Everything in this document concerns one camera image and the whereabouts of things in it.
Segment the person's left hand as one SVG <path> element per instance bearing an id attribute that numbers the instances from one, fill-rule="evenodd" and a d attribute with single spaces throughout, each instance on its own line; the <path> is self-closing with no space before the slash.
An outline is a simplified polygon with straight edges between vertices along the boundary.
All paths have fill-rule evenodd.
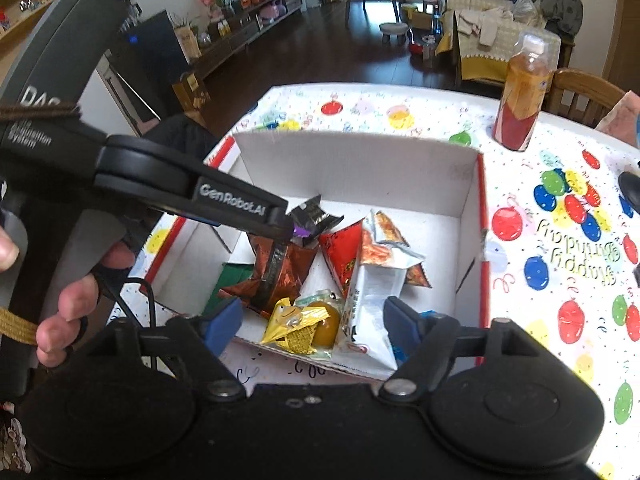
<path id="1" fill-rule="evenodd" d="M 1 272 L 9 270 L 17 260 L 17 246 L 1 228 Z M 102 258 L 109 269 L 125 270 L 134 265 L 134 254 L 123 242 L 118 242 Z M 80 333 L 80 320 L 91 314 L 99 300 L 99 285 L 92 274 L 66 286 L 58 297 L 55 315 L 42 321 L 36 333 L 36 355 L 40 364 L 56 367 L 66 359 L 66 349 Z"/>

